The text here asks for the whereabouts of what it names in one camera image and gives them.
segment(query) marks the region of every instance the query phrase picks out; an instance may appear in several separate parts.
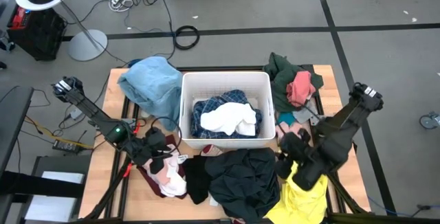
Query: caster wheel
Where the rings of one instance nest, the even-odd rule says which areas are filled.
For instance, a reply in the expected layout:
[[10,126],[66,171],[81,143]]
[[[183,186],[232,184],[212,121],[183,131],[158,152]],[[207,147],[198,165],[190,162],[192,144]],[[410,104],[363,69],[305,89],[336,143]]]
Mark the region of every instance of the caster wheel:
[[422,125],[425,129],[434,129],[437,128],[437,122],[431,118],[429,115],[423,115],[420,117],[420,125]]

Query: blue plaid fabric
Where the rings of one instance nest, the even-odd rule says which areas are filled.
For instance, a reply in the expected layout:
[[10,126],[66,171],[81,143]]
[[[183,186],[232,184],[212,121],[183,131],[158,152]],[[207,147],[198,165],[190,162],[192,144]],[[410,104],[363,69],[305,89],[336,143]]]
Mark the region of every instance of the blue plaid fabric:
[[246,98],[245,93],[242,90],[232,90],[229,92],[225,92],[221,96],[212,97],[209,100],[198,101],[194,105],[194,110],[192,111],[191,117],[191,134],[193,137],[202,138],[202,139],[249,139],[249,138],[257,138],[260,133],[260,124],[263,120],[263,116],[261,115],[261,111],[258,109],[254,109],[255,111],[255,136],[248,135],[240,135],[237,132],[233,132],[232,135],[226,135],[224,132],[212,132],[206,130],[200,126],[200,117],[202,113],[208,113],[210,111],[214,111],[222,104],[228,102],[235,102],[241,104],[248,104],[248,99]]

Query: gray floor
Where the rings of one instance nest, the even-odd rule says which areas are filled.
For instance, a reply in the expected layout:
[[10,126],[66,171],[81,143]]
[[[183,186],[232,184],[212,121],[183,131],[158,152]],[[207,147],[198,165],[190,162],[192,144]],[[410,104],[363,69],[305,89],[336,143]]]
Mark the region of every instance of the gray floor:
[[[84,17],[99,0],[65,0],[72,10]],[[320,0],[166,0],[174,27],[195,25],[200,30],[239,29],[253,27],[325,27],[327,22]],[[439,23],[437,0],[327,0],[337,26]],[[8,4],[0,17],[0,29],[13,8]],[[56,7],[62,15],[66,14]],[[138,32],[124,25],[127,13],[113,13],[101,3],[83,23],[106,34]],[[168,30],[168,16],[161,1],[130,11],[129,25],[141,30]],[[78,32],[69,26],[67,35]],[[355,81],[373,86],[384,96],[384,109],[369,118],[373,139],[382,162],[388,186],[398,212],[412,214],[416,204],[440,204],[438,164],[440,129],[425,131],[418,124],[420,115],[439,110],[440,96],[440,33],[438,30],[400,30],[381,32],[340,32],[349,67]],[[67,55],[69,43],[63,43],[58,58],[52,62],[36,62],[20,48],[12,54],[0,51],[0,58],[9,69],[0,71],[0,84],[30,85],[46,91],[51,105],[32,108],[28,115],[55,129],[63,118],[66,104],[57,100],[50,84],[62,76],[77,76],[85,84],[86,94],[98,96],[110,68],[121,62],[103,54],[90,62],[79,63]],[[122,58],[146,58],[172,50],[171,38],[136,38],[110,40],[108,50]],[[348,101],[347,82],[330,33],[273,33],[202,36],[192,50],[176,51],[170,60],[178,67],[263,65],[270,52],[288,56],[292,63],[333,65],[344,103]],[[36,92],[32,104],[44,104]],[[65,132],[65,138],[92,144],[93,132],[86,122]],[[34,129],[23,125],[23,130]],[[36,156],[61,155],[37,139],[20,134],[21,171],[30,173]],[[356,135],[358,160],[368,195],[382,204],[373,169],[360,132]],[[8,170],[17,171],[18,151],[14,149]],[[371,203],[374,212],[385,212]],[[19,205],[11,209],[8,223],[15,223]],[[440,218],[440,209],[419,213],[420,217]]]

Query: plastic basket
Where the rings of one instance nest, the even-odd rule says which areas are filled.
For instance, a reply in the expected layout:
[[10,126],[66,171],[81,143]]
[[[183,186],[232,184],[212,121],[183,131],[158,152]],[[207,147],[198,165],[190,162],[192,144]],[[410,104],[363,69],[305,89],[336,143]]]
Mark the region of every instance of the plastic basket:
[[[234,89],[242,90],[249,103],[263,114],[261,131],[255,139],[198,139],[191,135],[191,116],[197,101]],[[191,148],[214,144],[220,148],[261,148],[275,138],[274,108],[269,75],[265,72],[195,72],[184,74],[179,125],[182,140]]]

